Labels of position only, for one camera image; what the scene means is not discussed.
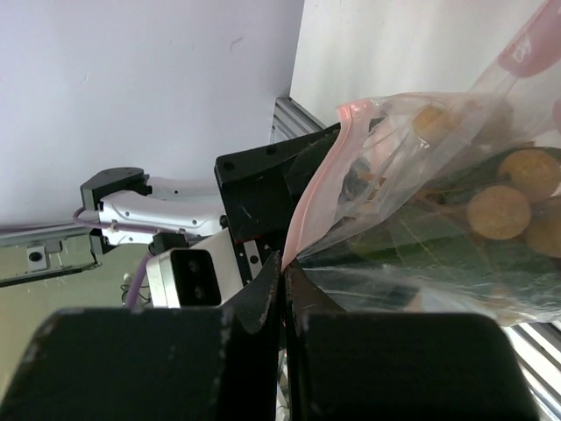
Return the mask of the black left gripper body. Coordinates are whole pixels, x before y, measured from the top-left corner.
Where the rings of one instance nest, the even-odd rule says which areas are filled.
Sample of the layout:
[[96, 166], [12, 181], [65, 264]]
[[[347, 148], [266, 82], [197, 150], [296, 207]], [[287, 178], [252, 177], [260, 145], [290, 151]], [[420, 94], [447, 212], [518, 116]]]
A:
[[290, 220], [340, 132], [331, 125], [294, 139], [222, 155], [214, 173], [243, 284], [282, 252]]

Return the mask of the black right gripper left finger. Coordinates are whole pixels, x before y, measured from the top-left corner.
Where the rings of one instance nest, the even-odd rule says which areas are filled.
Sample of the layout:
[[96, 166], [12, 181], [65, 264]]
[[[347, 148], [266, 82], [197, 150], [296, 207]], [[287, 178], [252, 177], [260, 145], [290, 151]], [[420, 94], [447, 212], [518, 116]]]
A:
[[280, 278], [273, 253], [220, 306], [56, 311], [32, 335], [2, 419], [274, 419]]

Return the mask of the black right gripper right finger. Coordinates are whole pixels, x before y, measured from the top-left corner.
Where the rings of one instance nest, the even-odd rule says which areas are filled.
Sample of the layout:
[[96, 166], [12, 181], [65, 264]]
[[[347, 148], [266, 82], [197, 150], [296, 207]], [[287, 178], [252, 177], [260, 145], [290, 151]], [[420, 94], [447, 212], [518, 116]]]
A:
[[536, 420], [507, 335], [476, 313], [347, 311], [284, 272], [294, 420]]

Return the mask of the clear zip bag pink dots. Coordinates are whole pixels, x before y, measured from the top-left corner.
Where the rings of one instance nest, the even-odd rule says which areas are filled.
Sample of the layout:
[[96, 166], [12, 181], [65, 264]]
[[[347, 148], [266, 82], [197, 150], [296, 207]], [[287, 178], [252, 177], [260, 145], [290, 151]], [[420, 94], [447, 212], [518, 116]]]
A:
[[559, 2], [466, 92], [368, 97], [338, 116], [284, 264], [349, 308], [559, 320]]

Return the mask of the longan bunch with leaves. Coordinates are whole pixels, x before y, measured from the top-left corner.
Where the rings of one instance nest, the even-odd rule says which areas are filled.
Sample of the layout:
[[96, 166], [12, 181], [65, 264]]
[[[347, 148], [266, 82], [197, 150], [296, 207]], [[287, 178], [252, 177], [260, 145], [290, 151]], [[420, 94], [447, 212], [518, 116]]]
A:
[[362, 310], [560, 318], [560, 152], [494, 103], [370, 101], [325, 245], [308, 257]]

